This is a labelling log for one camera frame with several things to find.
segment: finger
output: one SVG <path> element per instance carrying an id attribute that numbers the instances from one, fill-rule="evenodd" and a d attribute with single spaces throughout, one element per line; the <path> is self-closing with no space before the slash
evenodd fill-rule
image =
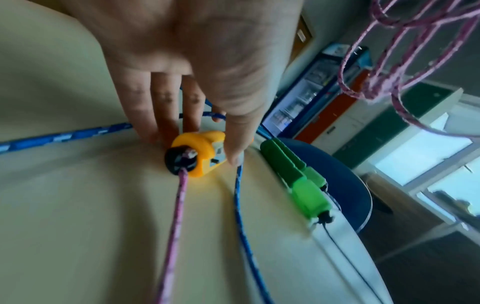
<path id="1" fill-rule="evenodd" d="M 150 72 L 125 67 L 108 57 L 105 61 L 128 121 L 143 140 L 152 142 L 158 128 L 150 95 Z"/>
<path id="2" fill-rule="evenodd" d="M 151 100 L 162 142 L 170 146 L 179 134 L 179 92 L 181 75 L 151 74 Z"/>
<path id="3" fill-rule="evenodd" d="M 181 88 L 183 131 L 197 132 L 200 129 L 202 113 L 205 107 L 205 94 L 192 76 L 182 77 Z"/>
<path id="4" fill-rule="evenodd" d="M 226 112 L 223 111 L 220 107 L 217 107 L 217 106 L 214 106 L 214 105 L 212 105 L 211 111 L 214 112 L 214 113 L 222 114 L 222 115 L 225 115 L 225 114 L 226 114 Z M 212 117 L 211 119 L 212 119 L 213 121 L 215 121 L 215 122 L 220 122 L 220 121 L 222 121 L 220 118 L 217 118 L 217 117 Z"/>
<path id="5" fill-rule="evenodd" d="M 224 149 L 227 160 L 231 165 L 239 166 L 242 164 L 243 152 L 252 143 L 263 114 L 263 107 L 246 115 L 227 114 Z"/>

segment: coiled pink cable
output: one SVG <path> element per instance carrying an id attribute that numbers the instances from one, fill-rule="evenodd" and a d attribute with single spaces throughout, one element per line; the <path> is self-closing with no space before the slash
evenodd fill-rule
<path id="1" fill-rule="evenodd" d="M 467 135 L 447 133 L 424 125 L 405 108 L 400 98 L 400 91 L 402 89 L 409 88 L 425 79 L 425 77 L 431 75 L 445 62 L 447 62 L 448 59 L 450 59 L 452 55 L 458 51 L 464 42 L 469 38 L 480 20 L 480 1 L 454 11 L 454 9 L 462 2 L 462 0 L 448 0 L 446 5 L 440 9 L 439 13 L 431 17 L 421 19 L 421 17 L 438 1 L 429 0 L 422 6 L 420 11 L 412 19 L 403 22 L 401 20 L 391 19 L 386 15 L 386 12 L 397 1 L 398 0 L 390 0 L 385 8 L 382 8 L 380 6 L 380 0 L 373 0 L 370 8 L 370 14 L 373 17 L 373 21 L 362 32 L 358 40 L 349 48 L 345 58 L 341 63 L 340 71 L 338 72 L 338 84 L 340 85 L 342 91 L 354 98 L 370 100 L 373 103 L 380 97 L 391 95 L 393 108 L 404 121 L 411 125 L 415 125 L 423 130 L 440 135 L 480 138 L 480 134 Z M 404 77 L 407 68 L 413 62 L 418 53 L 440 29 L 441 25 L 460 19 L 467 20 L 460 28 L 455 39 L 448 45 L 440 57 L 431 62 L 426 69 L 416 73 L 413 78 L 402 83 L 402 78 Z M 378 60 L 376 66 L 372 69 L 361 91 L 355 92 L 346 85 L 344 81 L 344 70 L 353 52 L 357 49 L 365 36 L 376 25 L 383 25 L 389 28 L 400 28 L 400 30 L 395 34 L 389 46 L 380 56 L 380 59 Z M 393 68 L 387 74 L 382 74 L 382 70 L 384 69 L 385 64 L 387 63 L 387 60 L 392 54 L 394 48 L 399 44 L 400 40 L 405 36 L 405 34 L 413 28 L 419 28 L 420 31 L 412 45 L 410 45 L 409 49 L 402 56 L 398 64 L 393 66 Z"/>
<path id="2" fill-rule="evenodd" d="M 189 174 L 185 168 L 180 168 L 178 173 L 180 182 L 175 200 L 175 212 L 173 221 L 171 222 L 170 236 L 168 237 L 168 245 L 163 261 L 163 270 L 160 277 L 160 287 L 158 291 L 158 304 L 169 304 L 172 300 L 172 290 L 175 280 L 175 264 L 179 250 L 180 231 L 182 229 L 182 218 L 184 214 L 184 200 L 187 192 L 187 183 Z"/>

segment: black connector cap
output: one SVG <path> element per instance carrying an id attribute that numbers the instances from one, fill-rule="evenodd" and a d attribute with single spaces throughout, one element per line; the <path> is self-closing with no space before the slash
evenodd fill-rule
<path id="1" fill-rule="evenodd" d="M 184 157 L 188 149 L 190 149 L 189 146 L 179 146 L 169 148 L 165 152 L 165 166 L 172 174 L 178 175 L 182 167 L 190 172 L 197 166 L 197 156 Z"/>

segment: orange panel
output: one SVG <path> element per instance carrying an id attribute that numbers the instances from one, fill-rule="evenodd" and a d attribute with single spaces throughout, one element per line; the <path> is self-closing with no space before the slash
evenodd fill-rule
<path id="1" fill-rule="evenodd" d="M 360 91 L 362 84 L 369 75 L 368 70 L 363 70 L 355 78 L 351 85 L 351 89 L 355 92 Z M 325 107 L 315 119 L 310 123 L 295 139 L 311 144 L 321 133 L 323 133 L 332 123 L 337 120 L 343 113 L 345 113 L 349 107 L 351 107 L 355 101 L 355 98 L 346 94 L 338 95 L 329 105 Z"/>

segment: hand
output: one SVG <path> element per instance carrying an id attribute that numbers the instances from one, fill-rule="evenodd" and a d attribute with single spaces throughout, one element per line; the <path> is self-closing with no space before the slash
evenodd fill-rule
<path id="1" fill-rule="evenodd" d="M 239 164 L 274 99 L 302 1 L 63 0 L 97 38 L 140 137 L 169 145 L 197 131 L 206 96 L 226 112 L 225 152 Z"/>

